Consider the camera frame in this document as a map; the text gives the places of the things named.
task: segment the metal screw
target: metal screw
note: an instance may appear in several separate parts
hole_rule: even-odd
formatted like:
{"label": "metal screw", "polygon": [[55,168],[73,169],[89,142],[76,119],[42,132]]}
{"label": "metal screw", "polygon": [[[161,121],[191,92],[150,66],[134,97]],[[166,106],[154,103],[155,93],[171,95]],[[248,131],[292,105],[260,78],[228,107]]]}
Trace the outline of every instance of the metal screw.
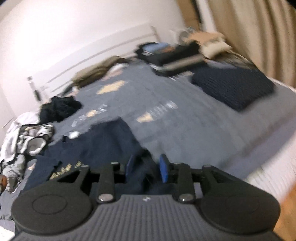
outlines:
{"label": "metal screw", "polygon": [[185,194],[181,194],[179,196],[179,199],[182,201],[182,202],[190,202],[194,199],[193,195],[190,194],[190,193],[185,193]]}
{"label": "metal screw", "polygon": [[113,200],[113,195],[112,194],[109,194],[109,193],[103,193],[101,195],[99,195],[99,200],[101,202],[110,202]]}

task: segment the white bedding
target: white bedding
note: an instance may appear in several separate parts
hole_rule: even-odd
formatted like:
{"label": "white bedding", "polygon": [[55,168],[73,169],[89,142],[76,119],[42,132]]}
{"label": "white bedding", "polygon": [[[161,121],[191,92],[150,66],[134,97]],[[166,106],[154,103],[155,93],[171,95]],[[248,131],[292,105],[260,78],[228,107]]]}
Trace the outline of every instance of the white bedding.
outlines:
{"label": "white bedding", "polygon": [[2,228],[0,226],[0,240],[1,241],[9,241],[14,237],[14,235],[15,234],[13,232],[6,230],[5,228]]}
{"label": "white bedding", "polygon": [[[289,87],[278,80],[270,79]],[[250,174],[246,181],[272,194],[280,203],[283,202],[296,183],[296,131],[281,150],[261,168]]]}

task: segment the white headboard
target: white headboard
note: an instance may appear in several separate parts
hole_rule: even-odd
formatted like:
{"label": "white headboard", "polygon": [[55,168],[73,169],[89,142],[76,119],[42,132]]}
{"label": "white headboard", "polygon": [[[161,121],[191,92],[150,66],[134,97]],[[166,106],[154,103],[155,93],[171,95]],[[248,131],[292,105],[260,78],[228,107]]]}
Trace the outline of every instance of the white headboard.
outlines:
{"label": "white headboard", "polygon": [[47,70],[32,75],[42,102],[61,93],[78,71],[98,63],[112,55],[123,58],[133,55],[137,45],[158,41],[155,30],[149,23],[134,26],[103,37],[88,46],[70,54]]}

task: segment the white wall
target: white wall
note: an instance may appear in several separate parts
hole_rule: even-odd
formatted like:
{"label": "white wall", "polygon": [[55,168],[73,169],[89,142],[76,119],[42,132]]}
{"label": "white wall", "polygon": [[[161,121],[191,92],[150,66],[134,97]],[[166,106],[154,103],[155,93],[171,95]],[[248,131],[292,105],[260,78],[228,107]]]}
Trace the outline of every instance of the white wall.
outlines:
{"label": "white wall", "polygon": [[10,108],[3,91],[0,87],[0,147],[5,138],[6,131],[8,130],[10,123],[14,120],[15,116]]}
{"label": "white wall", "polygon": [[200,16],[203,23],[203,29],[207,32],[217,32],[212,11],[207,0],[196,0]]}
{"label": "white wall", "polygon": [[37,106],[26,77],[100,37],[147,21],[167,42],[169,29],[184,26],[175,0],[20,2],[0,22],[0,85],[15,114]]}

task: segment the wooden floor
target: wooden floor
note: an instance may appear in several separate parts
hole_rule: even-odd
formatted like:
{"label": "wooden floor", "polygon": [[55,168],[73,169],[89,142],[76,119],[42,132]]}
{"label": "wooden floor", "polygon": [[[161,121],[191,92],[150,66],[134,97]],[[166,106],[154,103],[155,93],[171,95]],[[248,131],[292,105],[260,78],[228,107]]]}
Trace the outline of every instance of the wooden floor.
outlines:
{"label": "wooden floor", "polygon": [[285,241],[296,240],[296,185],[281,204],[281,215],[274,231]]}

